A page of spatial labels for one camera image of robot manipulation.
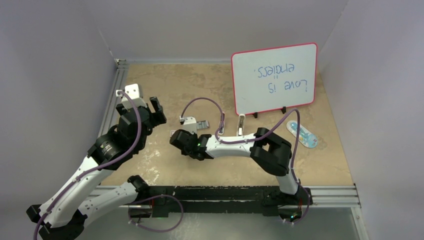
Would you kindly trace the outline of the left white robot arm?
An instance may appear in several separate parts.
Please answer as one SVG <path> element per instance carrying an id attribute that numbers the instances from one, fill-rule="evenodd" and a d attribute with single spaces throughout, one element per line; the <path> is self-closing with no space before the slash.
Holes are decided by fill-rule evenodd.
<path id="1" fill-rule="evenodd" d="M 154 127 L 167 119 L 157 97 L 146 104 L 139 96 L 123 96 L 116 106 L 119 121 L 97 138 L 81 165 L 61 189 L 26 214 L 36 224 L 33 239 L 74 240 L 94 221 L 119 206 L 149 199 L 149 185 L 133 175 L 122 185 L 90 198 L 95 188 L 146 145 Z"/>

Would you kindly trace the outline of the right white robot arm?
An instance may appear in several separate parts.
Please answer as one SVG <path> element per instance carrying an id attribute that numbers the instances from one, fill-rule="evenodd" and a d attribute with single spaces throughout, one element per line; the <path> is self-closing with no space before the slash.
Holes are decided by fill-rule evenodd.
<path id="1" fill-rule="evenodd" d="M 211 134 L 176 130 L 169 143 L 183 156 L 203 161 L 221 157 L 246 157 L 254 160 L 266 173 L 275 176 L 280 196 L 288 204 L 300 198 L 301 192 L 293 167 L 295 151 L 292 144 L 264 127 L 241 136 L 216 137 Z"/>

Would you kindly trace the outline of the pink and white stapler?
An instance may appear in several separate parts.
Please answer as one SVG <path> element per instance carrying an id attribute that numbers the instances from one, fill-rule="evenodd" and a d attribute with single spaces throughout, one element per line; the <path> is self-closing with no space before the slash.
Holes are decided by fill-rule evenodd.
<path id="1" fill-rule="evenodd" d="M 225 131 L 225 113 L 222 112 L 222 117 L 220 119 L 220 123 L 219 123 L 219 129 L 217 134 L 218 135 L 223 135 Z"/>

